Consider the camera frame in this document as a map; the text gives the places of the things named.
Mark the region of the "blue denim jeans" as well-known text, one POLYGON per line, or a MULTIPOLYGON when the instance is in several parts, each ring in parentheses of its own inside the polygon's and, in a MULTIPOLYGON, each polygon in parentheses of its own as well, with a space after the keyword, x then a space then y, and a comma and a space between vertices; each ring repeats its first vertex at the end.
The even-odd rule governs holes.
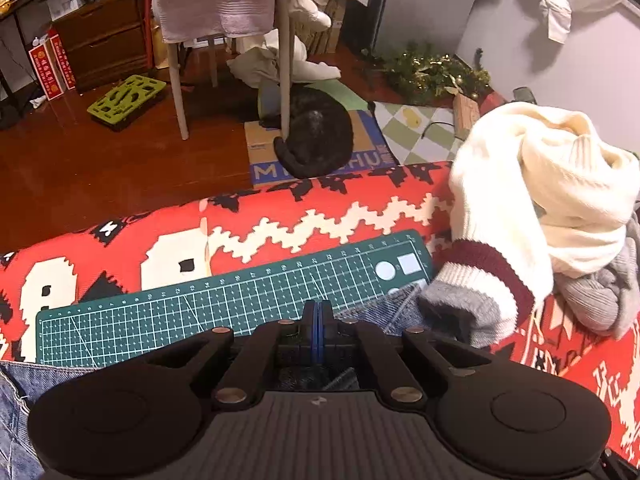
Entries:
MULTIPOLYGON (((418 299, 424 287, 407 285, 375 300, 334 314, 341 322, 367 321, 384 334, 398 336, 411 326, 424 327, 418 299)), ((27 434, 27 419, 40 396, 69 380, 89 374, 88 368, 53 367, 19 362, 1 363, 1 477, 37 479, 43 466, 27 434)), ((282 365, 271 388, 281 391, 347 391, 362 387, 347 364, 282 365)))

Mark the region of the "grey knit garment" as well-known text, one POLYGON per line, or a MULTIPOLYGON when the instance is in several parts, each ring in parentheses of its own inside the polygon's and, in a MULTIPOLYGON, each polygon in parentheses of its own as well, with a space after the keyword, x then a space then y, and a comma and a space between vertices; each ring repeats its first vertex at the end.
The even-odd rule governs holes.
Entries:
POLYGON ((597 272, 569 278, 555 274, 555 288, 587 330, 622 338, 639 313, 639 222, 632 214, 620 253, 597 272))

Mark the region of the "dark wooden drawer cabinet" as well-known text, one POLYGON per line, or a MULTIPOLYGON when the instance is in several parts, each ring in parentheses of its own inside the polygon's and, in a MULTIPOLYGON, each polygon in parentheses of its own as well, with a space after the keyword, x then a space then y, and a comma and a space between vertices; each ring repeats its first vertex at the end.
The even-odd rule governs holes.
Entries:
POLYGON ((78 91, 149 69, 143 0, 98 0, 53 22, 78 91))

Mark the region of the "black metal desk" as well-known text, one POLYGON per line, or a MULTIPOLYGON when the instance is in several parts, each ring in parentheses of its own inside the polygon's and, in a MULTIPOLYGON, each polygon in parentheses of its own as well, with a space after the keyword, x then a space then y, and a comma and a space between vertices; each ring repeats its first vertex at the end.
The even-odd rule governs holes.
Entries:
MULTIPOLYGON (((70 12, 76 11, 87 3, 98 0, 12 0, 1 6, 1 89, 9 104, 19 113, 23 107, 17 103, 17 92, 26 86, 26 82, 9 74, 9 64, 14 63, 24 70, 26 76, 42 93, 40 82, 30 62, 28 51, 40 44, 47 44, 51 58, 54 58, 56 71, 65 88, 75 88, 76 81, 70 70, 65 50, 53 22, 70 12)), ((148 49, 149 69, 152 65, 151 33, 149 20, 150 0, 143 0, 144 31, 148 49)))

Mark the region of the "cream knit sweater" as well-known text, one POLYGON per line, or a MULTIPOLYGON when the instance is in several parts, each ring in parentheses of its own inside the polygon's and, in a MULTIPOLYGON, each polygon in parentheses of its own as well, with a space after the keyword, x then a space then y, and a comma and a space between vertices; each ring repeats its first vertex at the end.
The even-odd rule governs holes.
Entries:
POLYGON ((639 161, 581 112, 512 102, 481 117, 449 175, 452 245, 420 297, 486 347, 542 307, 555 274, 591 274, 624 246, 639 161))

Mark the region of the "black cat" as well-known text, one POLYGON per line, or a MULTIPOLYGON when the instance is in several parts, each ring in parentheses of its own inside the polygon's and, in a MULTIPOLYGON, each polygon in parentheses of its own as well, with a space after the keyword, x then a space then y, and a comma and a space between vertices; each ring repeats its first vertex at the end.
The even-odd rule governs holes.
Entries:
POLYGON ((352 120, 340 102, 315 88, 292 91, 288 136, 273 140, 274 154, 292 177, 332 174, 348 164, 353 149, 352 120))

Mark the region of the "green cutting mat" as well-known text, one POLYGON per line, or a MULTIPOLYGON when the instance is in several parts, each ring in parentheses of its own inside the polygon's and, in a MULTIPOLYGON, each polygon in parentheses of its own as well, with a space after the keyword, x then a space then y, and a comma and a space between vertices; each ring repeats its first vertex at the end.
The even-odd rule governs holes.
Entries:
POLYGON ((297 320, 307 300, 334 311, 365 304, 408 284, 426 285, 434 262, 415 230, 264 266, 97 299, 36 317, 36 361, 104 367, 226 326, 238 336, 281 318, 297 320))

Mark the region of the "green checkered floor mat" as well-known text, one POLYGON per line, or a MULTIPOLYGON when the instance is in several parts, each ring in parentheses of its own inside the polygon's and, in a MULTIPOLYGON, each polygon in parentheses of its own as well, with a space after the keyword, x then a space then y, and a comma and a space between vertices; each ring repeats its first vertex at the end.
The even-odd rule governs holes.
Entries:
POLYGON ((463 140, 454 132, 450 108, 371 102, 371 114, 401 165, 451 162, 463 140))

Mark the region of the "silver refrigerator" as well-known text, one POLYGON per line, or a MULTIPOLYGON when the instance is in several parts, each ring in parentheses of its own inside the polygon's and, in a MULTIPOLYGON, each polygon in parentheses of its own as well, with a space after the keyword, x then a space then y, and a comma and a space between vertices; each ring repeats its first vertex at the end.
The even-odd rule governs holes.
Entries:
POLYGON ((454 53, 475 0, 382 0, 373 50, 380 55, 404 50, 410 42, 454 53))

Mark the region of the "green christmas garland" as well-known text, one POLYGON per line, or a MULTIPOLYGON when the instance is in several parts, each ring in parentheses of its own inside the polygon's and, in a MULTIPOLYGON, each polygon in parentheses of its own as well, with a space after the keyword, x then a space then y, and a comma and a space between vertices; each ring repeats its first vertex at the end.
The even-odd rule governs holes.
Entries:
POLYGON ((427 105, 454 96, 480 103, 492 91, 481 48, 469 63, 456 54, 436 50, 428 42, 410 41, 404 50, 385 56, 367 50, 362 54, 408 104, 427 105))

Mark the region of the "white wooden chair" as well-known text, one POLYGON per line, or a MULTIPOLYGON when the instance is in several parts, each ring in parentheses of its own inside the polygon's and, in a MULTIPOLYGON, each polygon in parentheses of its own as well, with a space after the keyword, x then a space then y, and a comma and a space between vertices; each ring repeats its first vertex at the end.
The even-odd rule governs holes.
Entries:
MULTIPOLYGON (((290 14, 288 13, 288 0, 276 0, 274 4, 273 25, 277 26, 279 33, 278 74, 281 105, 281 136, 286 138, 288 136, 288 129, 290 128, 290 97, 294 52, 293 26, 291 24, 290 14)), ((225 36, 208 36, 205 38, 213 41, 217 37, 225 36)), ((186 112, 183 107, 178 67, 178 45, 183 44, 183 42, 179 42, 178 44, 166 44, 165 42, 165 44, 168 55, 170 88, 172 98, 174 99, 179 132, 183 140, 186 140, 189 137, 189 129, 186 124, 186 112)))

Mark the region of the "red patterned blanket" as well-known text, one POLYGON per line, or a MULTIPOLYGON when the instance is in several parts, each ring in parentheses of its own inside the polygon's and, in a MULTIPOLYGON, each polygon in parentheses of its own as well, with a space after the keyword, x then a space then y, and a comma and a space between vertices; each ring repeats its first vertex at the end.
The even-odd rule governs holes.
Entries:
MULTIPOLYGON (((414 229, 445 262, 450 162, 286 182, 110 219, 1 255, 1 357, 23 350, 42 308, 173 285, 414 229)), ((608 445, 639 466, 639 315, 620 340, 582 327, 560 296, 492 351, 578 382, 612 416, 608 445)))

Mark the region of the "red white box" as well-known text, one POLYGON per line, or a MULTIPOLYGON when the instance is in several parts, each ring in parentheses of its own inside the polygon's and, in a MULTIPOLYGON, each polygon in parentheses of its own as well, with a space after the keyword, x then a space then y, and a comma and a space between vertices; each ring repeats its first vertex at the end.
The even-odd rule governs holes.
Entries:
POLYGON ((28 51, 30 62, 48 101, 55 100, 65 92, 62 81, 56 71, 54 58, 51 58, 47 44, 40 44, 28 51))

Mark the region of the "flattened cardboard box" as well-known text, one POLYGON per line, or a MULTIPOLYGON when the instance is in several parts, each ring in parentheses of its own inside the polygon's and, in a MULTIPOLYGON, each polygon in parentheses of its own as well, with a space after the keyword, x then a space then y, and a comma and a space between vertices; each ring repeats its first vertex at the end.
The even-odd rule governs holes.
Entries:
POLYGON ((250 180, 255 188, 396 164, 378 125, 365 110, 337 114, 333 120, 296 119, 288 140, 260 122, 244 125, 250 180))

